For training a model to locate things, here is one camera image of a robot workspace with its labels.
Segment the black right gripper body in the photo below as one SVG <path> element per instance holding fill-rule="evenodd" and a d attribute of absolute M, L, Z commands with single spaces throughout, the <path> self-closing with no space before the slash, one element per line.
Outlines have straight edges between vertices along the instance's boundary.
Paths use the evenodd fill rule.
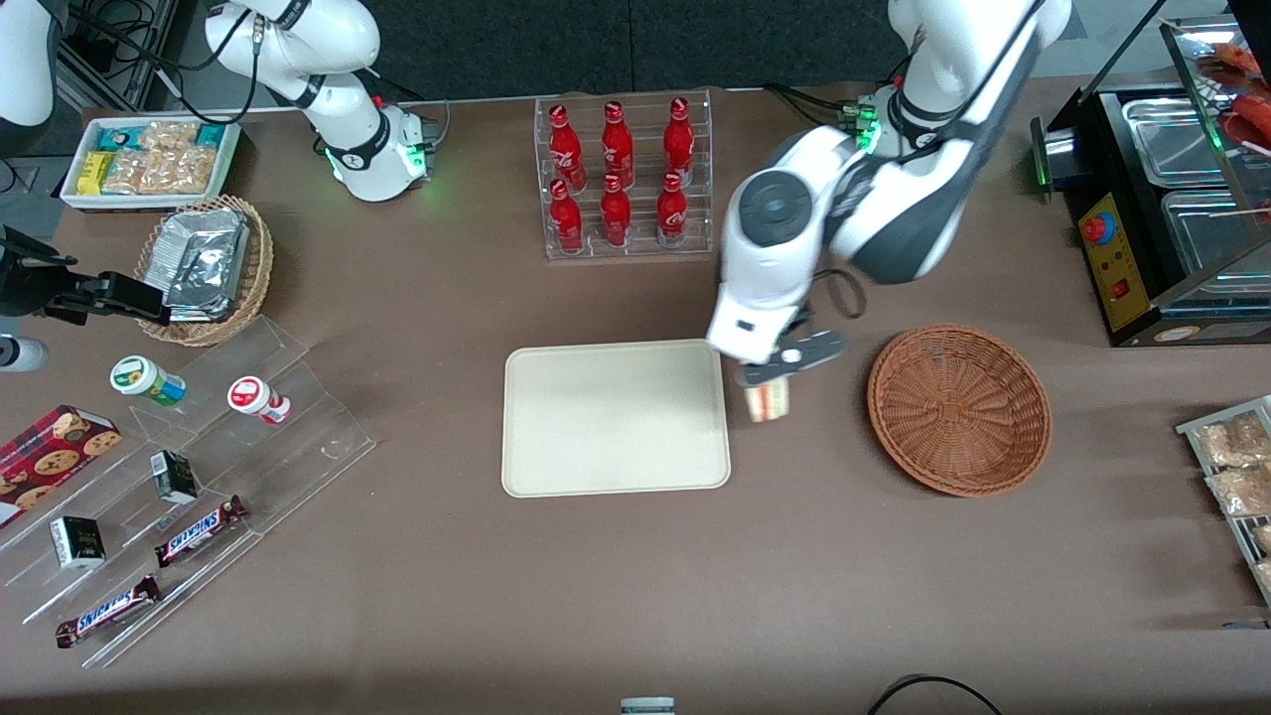
<path fill-rule="evenodd" d="M 75 257 L 64 257 L 44 241 L 9 226 L 3 227 L 1 316 L 41 314 L 64 323 L 81 323 L 92 311 L 90 277 L 70 271 Z"/>

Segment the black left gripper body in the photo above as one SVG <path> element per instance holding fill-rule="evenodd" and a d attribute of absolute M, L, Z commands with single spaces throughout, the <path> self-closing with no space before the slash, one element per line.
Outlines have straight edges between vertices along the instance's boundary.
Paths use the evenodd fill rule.
<path fill-rule="evenodd" d="M 780 331 L 766 362 L 741 362 L 736 373 L 737 384 L 751 389 L 789 378 L 794 373 L 836 359 L 846 351 L 846 340 L 839 331 L 819 330 L 813 326 L 813 311 L 808 305 L 794 312 L 793 321 Z"/>

